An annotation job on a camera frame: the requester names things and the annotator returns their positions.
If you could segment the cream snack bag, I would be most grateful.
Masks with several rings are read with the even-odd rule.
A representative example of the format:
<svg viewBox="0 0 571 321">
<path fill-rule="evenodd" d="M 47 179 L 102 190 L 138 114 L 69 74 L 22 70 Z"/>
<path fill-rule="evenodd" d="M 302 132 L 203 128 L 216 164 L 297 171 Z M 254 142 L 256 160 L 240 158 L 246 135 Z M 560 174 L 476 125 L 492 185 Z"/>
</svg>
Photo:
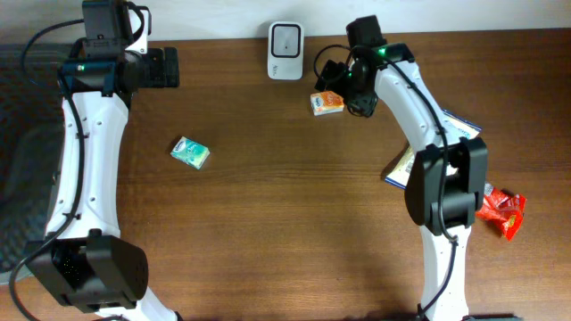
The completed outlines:
<svg viewBox="0 0 571 321">
<path fill-rule="evenodd" d="M 467 139 L 477 137 L 482 128 L 466 119 L 451 113 L 448 110 L 443 110 L 444 119 L 452 124 L 463 136 Z M 415 160 L 414 151 L 408 147 L 405 153 L 401 156 L 394 169 L 392 169 L 385 177 L 385 182 L 401 188 L 406 189 L 406 184 L 410 178 L 410 172 Z"/>
</svg>

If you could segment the orange tissue pack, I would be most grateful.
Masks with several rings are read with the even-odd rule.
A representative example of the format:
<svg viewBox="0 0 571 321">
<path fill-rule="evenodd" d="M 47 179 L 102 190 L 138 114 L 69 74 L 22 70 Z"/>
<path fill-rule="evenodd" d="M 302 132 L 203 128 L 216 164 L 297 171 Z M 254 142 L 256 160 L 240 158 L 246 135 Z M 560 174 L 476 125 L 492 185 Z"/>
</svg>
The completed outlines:
<svg viewBox="0 0 571 321">
<path fill-rule="evenodd" d="M 325 91 L 310 95 L 310 106 L 315 116 L 341 112 L 345 107 L 343 98 L 332 92 Z"/>
</svg>

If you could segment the red snack packet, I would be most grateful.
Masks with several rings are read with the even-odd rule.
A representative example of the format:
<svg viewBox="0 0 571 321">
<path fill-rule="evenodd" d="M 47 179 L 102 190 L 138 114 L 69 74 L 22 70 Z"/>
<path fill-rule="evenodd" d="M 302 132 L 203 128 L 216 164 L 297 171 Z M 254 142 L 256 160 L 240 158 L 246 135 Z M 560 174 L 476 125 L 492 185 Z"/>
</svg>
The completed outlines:
<svg viewBox="0 0 571 321">
<path fill-rule="evenodd" d="M 508 193 L 492 184 L 484 184 L 483 205 L 476 216 L 492 222 L 511 242 L 522 226 L 527 199 L 520 193 Z"/>
</svg>

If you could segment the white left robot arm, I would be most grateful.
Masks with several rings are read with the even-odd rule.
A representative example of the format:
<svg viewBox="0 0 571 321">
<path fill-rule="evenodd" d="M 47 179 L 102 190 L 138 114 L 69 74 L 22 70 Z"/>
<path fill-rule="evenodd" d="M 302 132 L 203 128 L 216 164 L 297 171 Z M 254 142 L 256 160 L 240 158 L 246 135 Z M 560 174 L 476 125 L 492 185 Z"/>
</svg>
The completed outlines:
<svg viewBox="0 0 571 321">
<path fill-rule="evenodd" d="M 116 188 L 120 143 L 137 89 L 176 87 L 178 51 L 69 59 L 58 70 L 64 141 L 45 240 L 26 266 L 64 307 L 105 320 L 179 320 L 148 285 L 145 252 L 121 239 Z"/>
</svg>

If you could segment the green tissue pack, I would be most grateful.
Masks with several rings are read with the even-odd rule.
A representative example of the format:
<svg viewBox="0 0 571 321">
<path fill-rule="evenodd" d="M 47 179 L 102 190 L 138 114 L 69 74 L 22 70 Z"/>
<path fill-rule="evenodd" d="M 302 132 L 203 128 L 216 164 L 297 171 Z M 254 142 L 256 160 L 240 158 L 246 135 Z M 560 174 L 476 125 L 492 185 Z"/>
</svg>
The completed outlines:
<svg viewBox="0 0 571 321">
<path fill-rule="evenodd" d="M 170 155 L 186 165 L 200 169 L 209 157 L 210 150 L 202 144 L 181 136 Z"/>
</svg>

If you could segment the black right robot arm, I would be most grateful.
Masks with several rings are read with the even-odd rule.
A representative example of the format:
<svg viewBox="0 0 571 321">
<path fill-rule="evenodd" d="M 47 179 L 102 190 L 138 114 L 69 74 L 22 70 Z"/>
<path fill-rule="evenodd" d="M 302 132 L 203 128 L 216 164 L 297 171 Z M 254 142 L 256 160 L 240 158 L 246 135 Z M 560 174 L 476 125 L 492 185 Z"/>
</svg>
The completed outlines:
<svg viewBox="0 0 571 321">
<path fill-rule="evenodd" d="M 466 256 L 483 205 L 485 142 L 466 137 L 445 118 L 405 44 L 352 45 L 348 51 L 333 72 L 318 74 L 316 88 L 338 93 L 360 116 L 370 115 L 378 101 L 389 107 L 414 152 L 404 199 L 423 245 L 417 318 L 466 320 Z"/>
</svg>

